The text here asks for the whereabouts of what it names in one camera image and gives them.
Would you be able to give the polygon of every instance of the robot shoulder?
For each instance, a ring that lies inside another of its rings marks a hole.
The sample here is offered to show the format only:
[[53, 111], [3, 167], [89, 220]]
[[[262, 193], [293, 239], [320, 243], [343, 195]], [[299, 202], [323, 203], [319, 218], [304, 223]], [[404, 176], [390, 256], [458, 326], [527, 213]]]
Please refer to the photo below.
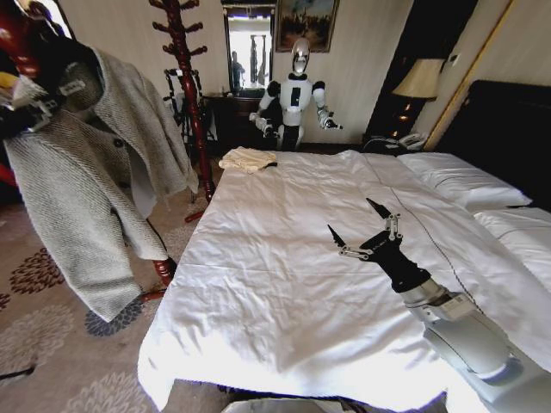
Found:
[[312, 93], [316, 89], [325, 89], [325, 82], [322, 82], [321, 80], [318, 80], [318, 82], [314, 83], [312, 86]]
[[282, 90], [282, 86], [279, 84], [279, 82], [276, 82], [275, 80], [272, 80], [268, 84], [268, 88], [266, 88], [266, 91], [268, 92], [268, 95], [270, 97], [276, 97], [280, 94]]

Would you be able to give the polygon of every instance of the patterned rug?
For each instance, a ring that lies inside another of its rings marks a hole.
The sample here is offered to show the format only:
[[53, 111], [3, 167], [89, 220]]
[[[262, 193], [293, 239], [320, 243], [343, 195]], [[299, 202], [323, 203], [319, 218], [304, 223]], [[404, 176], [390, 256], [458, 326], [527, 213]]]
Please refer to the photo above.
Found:
[[[214, 164], [214, 180], [221, 171]], [[150, 221], [177, 262], [197, 226], [183, 218], [205, 208], [202, 192], [158, 205]], [[35, 234], [23, 206], [0, 209], [0, 374], [35, 366], [30, 375], [0, 381], [0, 410], [28, 412], [146, 413], [156, 409], [136, 375], [139, 345], [158, 300], [131, 303], [111, 323], [85, 307]], [[152, 263], [132, 259], [144, 290], [159, 284]], [[246, 392], [177, 381], [165, 412], [219, 413]], [[388, 411], [348, 403], [357, 412]], [[424, 411], [445, 411], [441, 403]]]

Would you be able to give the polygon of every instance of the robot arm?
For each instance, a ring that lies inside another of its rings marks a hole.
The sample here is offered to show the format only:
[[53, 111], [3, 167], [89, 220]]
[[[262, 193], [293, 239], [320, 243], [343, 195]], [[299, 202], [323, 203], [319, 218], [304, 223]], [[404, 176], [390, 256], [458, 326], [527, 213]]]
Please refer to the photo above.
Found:
[[312, 88], [313, 100], [318, 108], [318, 122], [322, 129], [343, 129], [341, 125], [333, 121], [333, 112], [325, 105], [325, 83], [316, 82]]
[[367, 201], [386, 220], [385, 230], [359, 248], [351, 248], [329, 227], [339, 254], [381, 266], [407, 309], [424, 323], [424, 338], [477, 391], [491, 412], [549, 411], [551, 373], [510, 342], [467, 295], [448, 291], [408, 260], [399, 250], [399, 214]]
[[264, 96], [262, 96], [262, 99], [258, 104], [259, 114], [266, 110], [268, 106], [272, 103], [272, 101], [279, 96], [281, 88], [282, 86], [275, 80], [272, 80], [269, 83], [268, 88], [266, 88], [266, 90], [264, 91]]
[[271, 120], [263, 118], [261, 113], [279, 96], [280, 89], [281, 85], [278, 82], [270, 82], [258, 104], [258, 111], [249, 114], [249, 120], [255, 124], [257, 129], [262, 131], [265, 138], [277, 137], [277, 132], [274, 130]]

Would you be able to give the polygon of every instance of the humanoid robot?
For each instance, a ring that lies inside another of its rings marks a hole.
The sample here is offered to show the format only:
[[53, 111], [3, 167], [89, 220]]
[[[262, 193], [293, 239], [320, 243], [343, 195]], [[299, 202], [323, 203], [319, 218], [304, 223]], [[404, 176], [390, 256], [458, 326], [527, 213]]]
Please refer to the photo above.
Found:
[[[325, 105], [325, 83], [312, 84], [305, 73], [310, 58], [310, 44], [305, 38], [298, 39], [291, 52], [293, 57], [293, 71], [283, 83], [272, 81], [264, 92], [258, 105], [258, 112], [252, 113], [249, 120], [254, 122], [265, 138], [277, 138], [278, 151], [294, 151], [300, 145], [304, 136], [304, 128], [300, 125], [302, 112], [306, 110], [313, 96], [318, 108], [318, 122], [322, 129], [342, 129], [333, 121], [333, 112], [329, 112]], [[282, 105], [283, 124], [277, 132], [269, 119], [262, 117], [262, 112], [279, 96]]]

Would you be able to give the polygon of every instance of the grey coat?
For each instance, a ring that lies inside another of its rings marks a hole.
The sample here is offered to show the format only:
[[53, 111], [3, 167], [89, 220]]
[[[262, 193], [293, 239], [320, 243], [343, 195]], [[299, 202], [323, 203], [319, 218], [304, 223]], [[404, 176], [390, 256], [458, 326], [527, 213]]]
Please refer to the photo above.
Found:
[[140, 258], [168, 257], [121, 188], [121, 177], [129, 176], [128, 152], [143, 161], [157, 200], [187, 187], [196, 192], [197, 175], [151, 82], [132, 65], [98, 51], [96, 56], [103, 95], [95, 112], [110, 133], [61, 110], [37, 133], [5, 146], [42, 242], [78, 297], [111, 321], [140, 294], [125, 241]]

